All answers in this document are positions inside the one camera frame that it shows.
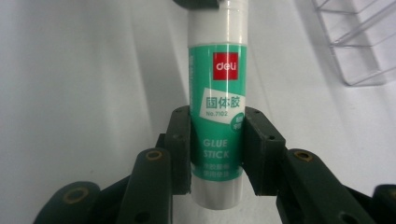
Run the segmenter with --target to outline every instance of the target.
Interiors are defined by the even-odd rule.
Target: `white surface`
[[[250,2],[247,105],[346,185],[396,183],[396,83],[349,88],[310,1]],[[0,223],[31,223],[62,186],[105,188],[188,103],[186,11],[172,1],[6,0],[0,7]],[[174,223],[280,223],[275,198],[210,211],[174,197]]]

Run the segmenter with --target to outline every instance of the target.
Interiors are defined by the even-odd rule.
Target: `glue stick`
[[[248,0],[189,11],[191,195],[222,210],[242,197]]]

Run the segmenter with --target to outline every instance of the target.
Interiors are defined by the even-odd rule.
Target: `screw hole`
[[[143,223],[149,221],[149,218],[150,218],[149,212],[141,212],[134,217],[134,221],[138,223]]]
[[[87,197],[88,194],[89,194],[88,189],[84,187],[70,189],[64,195],[64,202],[68,204],[79,203],[85,197]]]
[[[314,159],[311,154],[304,151],[296,151],[294,156],[302,161],[312,161]]]
[[[340,215],[340,218],[346,224],[359,224],[359,221],[356,218],[354,218],[352,215],[349,215],[347,213],[342,213]]]
[[[153,150],[146,154],[146,159],[148,159],[149,161],[156,161],[160,159],[162,156],[163,154],[161,153],[161,151]]]
[[[178,133],[174,134],[173,137],[174,137],[175,139],[177,139],[177,140],[183,139],[183,135],[182,135],[182,134],[178,134]]]
[[[395,189],[390,192],[390,197],[392,197],[394,200],[396,200],[396,190]]]

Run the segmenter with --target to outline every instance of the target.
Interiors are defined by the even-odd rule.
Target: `glue stick cap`
[[[219,1],[219,9],[189,11],[189,47],[248,43],[248,0]]]

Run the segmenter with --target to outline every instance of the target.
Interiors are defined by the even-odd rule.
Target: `green label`
[[[213,181],[242,174],[246,46],[190,48],[192,172]]]

